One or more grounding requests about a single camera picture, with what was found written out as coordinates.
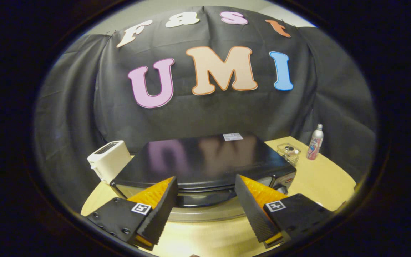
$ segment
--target letter cutout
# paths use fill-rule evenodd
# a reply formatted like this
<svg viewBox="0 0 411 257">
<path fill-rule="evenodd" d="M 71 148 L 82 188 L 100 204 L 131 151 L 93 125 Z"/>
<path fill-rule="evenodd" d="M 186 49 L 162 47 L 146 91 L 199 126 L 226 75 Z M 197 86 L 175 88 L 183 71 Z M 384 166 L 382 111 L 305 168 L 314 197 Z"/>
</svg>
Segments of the letter cutout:
<svg viewBox="0 0 411 257">
<path fill-rule="evenodd" d="M 284 26 L 280 25 L 277 21 L 271 21 L 271 20 L 266 20 L 267 23 L 270 23 L 272 25 L 272 28 L 277 31 L 278 34 L 281 34 L 282 36 L 285 37 L 291 37 L 290 34 L 286 33 L 284 29 L 286 29 Z"/>
<path fill-rule="evenodd" d="M 238 12 L 222 11 L 220 16 L 222 17 L 222 21 L 227 24 L 245 25 L 248 23 L 248 21 L 243 18 L 243 14 Z"/>
<path fill-rule="evenodd" d="M 118 43 L 117 48 L 122 47 L 129 42 L 132 42 L 134 39 L 136 39 L 134 37 L 134 34 L 139 35 L 142 32 L 142 30 L 144 30 L 145 26 L 152 24 L 152 22 L 153 22 L 152 20 L 144 21 L 140 24 L 137 24 L 125 30 L 125 34 L 123 38 L 121 39 L 120 43 Z"/>
<path fill-rule="evenodd" d="M 269 55 L 275 61 L 275 69 L 277 70 L 277 81 L 274 86 L 281 91 L 293 89 L 293 84 L 290 81 L 290 72 L 288 70 L 288 55 L 281 52 L 269 52 Z"/>
<path fill-rule="evenodd" d="M 191 25 L 198 23 L 199 19 L 197 18 L 197 13 L 193 11 L 178 13 L 171 18 L 166 23 L 166 27 L 177 27 L 180 25 Z"/>
<path fill-rule="evenodd" d="M 187 174 L 190 170 L 186 160 L 186 152 L 183 145 L 178 140 L 165 140 L 157 142 L 156 145 L 148 143 L 148 156 L 152 169 L 158 174 L 167 175 L 169 170 L 173 169 L 175 176 Z M 166 160 L 163 153 L 169 151 L 172 153 L 172 159 Z"/>
<path fill-rule="evenodd" d="M 215 92 L 215 86 L 210 83 L 209 73 L 222 90 L 227 90 L 230 80 L 235 73 L 233 88 L 235 90 L 254 90 L 258 84 L 253 79 L 250 54 L 248 47 L 232 47 L 223 62 L 210 47 L 193 47 L 186 54 L 193 57 L 196 69 L 196 86 L 192 91 L 195 95 L 206 95 Z"/>
<path fill-rule="evenodd" d="M 173 58 L 167 58 L 153 64 L 153 68 L 159 72 L 159 80 L 161 82 L 161 91 L 155 96 L 147 92 L 145 73 L 147 73 L 148 68 L 146 66 L 136 68 L 128 73 L 128 78 L 132 82 L 134 98 L 138 105 L 145 108 L 156 108 L 167 104 L 171 100 L 174 91 L 171 66 L 174 62 Z"/>
</svg>

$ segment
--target white wall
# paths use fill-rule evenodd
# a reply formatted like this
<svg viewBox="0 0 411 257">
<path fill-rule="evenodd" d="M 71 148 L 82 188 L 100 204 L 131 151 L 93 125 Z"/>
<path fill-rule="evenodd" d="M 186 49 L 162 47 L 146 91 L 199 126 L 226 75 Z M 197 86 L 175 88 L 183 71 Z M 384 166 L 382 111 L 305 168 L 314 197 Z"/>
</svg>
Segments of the white wall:
<svg viewBox="0 0 411 257">
<path fill-rule="evenodd" d="M 252 10 L 295 26 L 313 26 L 287 9 L 264 0 L 142 0 L 122 8 L 95 25 L 85 34 L 112 34 L 115 30 L 119 31 L 133 25 L 135 22 L 143 21 L 147 16 L 167 10 L 199 5 L 230 6 Z"/>
</svg>

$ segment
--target black cloth backdrop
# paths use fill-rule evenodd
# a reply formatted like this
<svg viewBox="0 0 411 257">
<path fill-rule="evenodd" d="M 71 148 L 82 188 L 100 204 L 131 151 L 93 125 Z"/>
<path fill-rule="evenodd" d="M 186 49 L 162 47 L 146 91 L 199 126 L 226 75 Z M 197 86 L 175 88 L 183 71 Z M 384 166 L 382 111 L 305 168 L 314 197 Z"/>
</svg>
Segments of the black cloth backdrop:
<svg viewBox="0 0 411 257">
<path fill-rule="evenodd" d="M 196 12 L 200 21 L 166 28 L 171 16 L 186 11 Z M 220 20 L 222 11 L 237 11 L 248 24 L 226 24 Z M 149 19 L 153 23 L 133 42 L 116 47 L 125 29 Z M 286 38 L 265 20 L 276 19 L 238 8 L 198 6 L 140 21 L 129 18 L 128 27 L 113 35 L 84 35 L 72 43 L 46 76 L 35 110 L 37 158 L 52 191 L 80 212 L 99 183 L 87 157 L 109 141 L 124 140 L 132 154 L 154 140 L 244 131 L 265 141 L 291 135 L 308 144 L 317 123 L 325 135 L 320 152 L 358 182 L 372 165 L 377 130 L 372 96 L 359 68 L 320 29 L 276 20 L 291 35 Z M 222 91 L 216 86 L 212 94 L 194 95 L 194 62 L 186 50 L 199 46 L 212 48 L 222 60 L 233 46 L 249 47 L 258 88 Z M 291 91 L 274 88 L 271 51 L 290 58 Z M 154 109 L 139 106 L 128 72 L 147 66 L 147 92 L 158 94 L 153 63 L 170 57 L 175 59 L 172 99 Z"/>
</svg>

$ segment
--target small glass dish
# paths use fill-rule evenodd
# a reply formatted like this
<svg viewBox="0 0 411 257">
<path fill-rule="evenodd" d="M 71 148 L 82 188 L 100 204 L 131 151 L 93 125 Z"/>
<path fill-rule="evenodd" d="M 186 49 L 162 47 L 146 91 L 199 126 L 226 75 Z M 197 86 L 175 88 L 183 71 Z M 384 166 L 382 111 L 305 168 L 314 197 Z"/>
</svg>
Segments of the small glass dish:
<svg viewBox="0 0 411 257">
<path fill-rule="evenodd" d="M 296 167 L 299 160 L 300 150 L 290 143 L 277 145 L 277 153 L 287 160 L 292 166 Z"/>
</svg>

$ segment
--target spray can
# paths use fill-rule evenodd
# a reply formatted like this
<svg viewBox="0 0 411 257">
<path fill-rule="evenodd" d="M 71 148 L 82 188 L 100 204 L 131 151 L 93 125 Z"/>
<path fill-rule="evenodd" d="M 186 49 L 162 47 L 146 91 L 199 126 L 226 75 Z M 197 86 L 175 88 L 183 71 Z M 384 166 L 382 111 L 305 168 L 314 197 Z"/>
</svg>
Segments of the spray can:
<svg viewBox="0 0 411 257">
<path fill-rule="evenodd" d="M 316 130 L 312 134 L 310 140 L 309 150 L 307 151 L 307 159 L 314 160 L 316 155 L 320 151 L 321 144 L 323 143 L 323 125 L 318 124 Z"/>
</svg>

